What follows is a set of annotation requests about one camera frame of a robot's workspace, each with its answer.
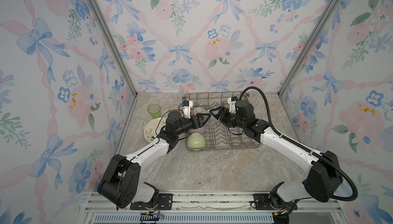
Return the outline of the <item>green glass tumbler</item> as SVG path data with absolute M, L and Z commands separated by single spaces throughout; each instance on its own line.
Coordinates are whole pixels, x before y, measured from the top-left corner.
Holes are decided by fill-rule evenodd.
M 162 117 L 161 106 L 159 104 L 152 104 L 147 110 L 153 119 Z

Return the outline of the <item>cream flamingo plate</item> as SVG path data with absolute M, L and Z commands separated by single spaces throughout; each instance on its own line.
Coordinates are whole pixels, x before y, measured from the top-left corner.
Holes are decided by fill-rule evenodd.
M 149 121 L 143 131 L 145 142 L 147 144 L 151 143 L 165 125 L 166 118 L 156 118 Z

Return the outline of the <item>pink glass tumbler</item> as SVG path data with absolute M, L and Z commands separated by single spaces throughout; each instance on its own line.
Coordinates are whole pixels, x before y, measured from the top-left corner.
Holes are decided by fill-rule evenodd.
M 179 104 L 172 104 L 168 111 L 182 111 L 182 108 Z

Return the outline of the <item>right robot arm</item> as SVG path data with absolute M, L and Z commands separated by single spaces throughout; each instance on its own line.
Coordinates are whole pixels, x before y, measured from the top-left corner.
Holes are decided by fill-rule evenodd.
M 275 132 L 270 122 L 256 118 L 254 107 L 248 101 L 233 101 L 229 108 L 219 106 L 209 112 L 226 127 L 242 129 L 247 137 L 275 149 L 307 173 L 304 179 L 279 183 L 270 191 L 267 203 L 273 209 L 286 209 L 308 198 L 326 203 L 343 182 L 333 153 L 320 153 L 289 142 L 284 134 Z

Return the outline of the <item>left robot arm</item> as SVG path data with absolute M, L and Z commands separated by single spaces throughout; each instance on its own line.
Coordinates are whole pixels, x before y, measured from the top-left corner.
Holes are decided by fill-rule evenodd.
M 141 171 L 153 161 L 172 151 L 180 141 L 179 136 L 206 125 L 211 115 L 200 113 L 189 118 L 171 111 L 166 125 L 155 139 L 142 149 L 126 156 L 117 154 L 110 160 L 97 192 L 118 209 L 135 204 L 145 209 L 155 209 L 159 204 L 159 189 L 149 183 L 139 183 Z

